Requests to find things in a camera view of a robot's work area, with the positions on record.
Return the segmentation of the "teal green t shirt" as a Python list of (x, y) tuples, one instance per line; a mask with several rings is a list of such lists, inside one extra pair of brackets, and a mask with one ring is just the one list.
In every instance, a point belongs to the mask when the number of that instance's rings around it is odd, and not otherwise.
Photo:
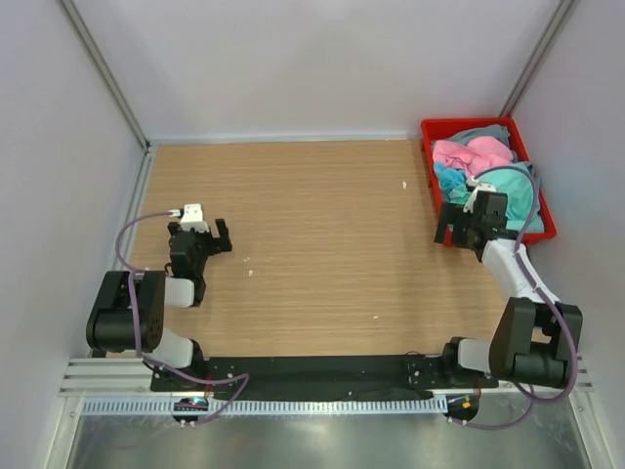
[[(496, 169), (482, 175), (479, 180), (494, 185), (496, 190), (504, 192), (508, 196), (506, 210), (508, 229), (520, 231), (529, 214), (533, 200), (533, 187), (521, 172), (531, 174), (536, 183), (539, 183), (540, 179), (535, 175), (532, 163), (517, 162), (514, 163), (514, 166), (518, 167), (519, 170)], [(466, 186), (451, 192), (441, 191), (441, 193), (445, 202), (459, 204), (465, 204), (470, 195)]]

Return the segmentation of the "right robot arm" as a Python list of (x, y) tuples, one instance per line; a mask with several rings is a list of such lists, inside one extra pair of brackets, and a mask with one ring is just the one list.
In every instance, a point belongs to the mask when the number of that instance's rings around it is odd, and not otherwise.
[(476, 372), (516, 384), (567, 390), (577, 375), (581, 310), (562, 302), (531, 265), (523, 235), (507, 228), (508, 197), (479, 190), (466, 204), (445, 202), (435, 242), (471, 250), (486, 266), (506, 306), (489, 341), (454, 337), (445, 344), (439, 372), (461, 387)]

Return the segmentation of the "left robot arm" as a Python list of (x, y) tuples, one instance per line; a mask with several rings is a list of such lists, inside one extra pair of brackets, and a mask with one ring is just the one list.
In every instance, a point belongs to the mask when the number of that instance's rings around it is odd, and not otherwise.
[(103, 353), (139, 352), (150, 367), (162, 367), (185, 390), (199, 389), (209, 376), (199, 344), (164, 325), (167, 308), (201, 305), (204, 271), (210, 257), (232, 251), (225, 220), (215, 221), (217, 233), (171, 222), (170, 261), (160, 271), (131, 267), (104, 274), (92, 312), (86, 340)]

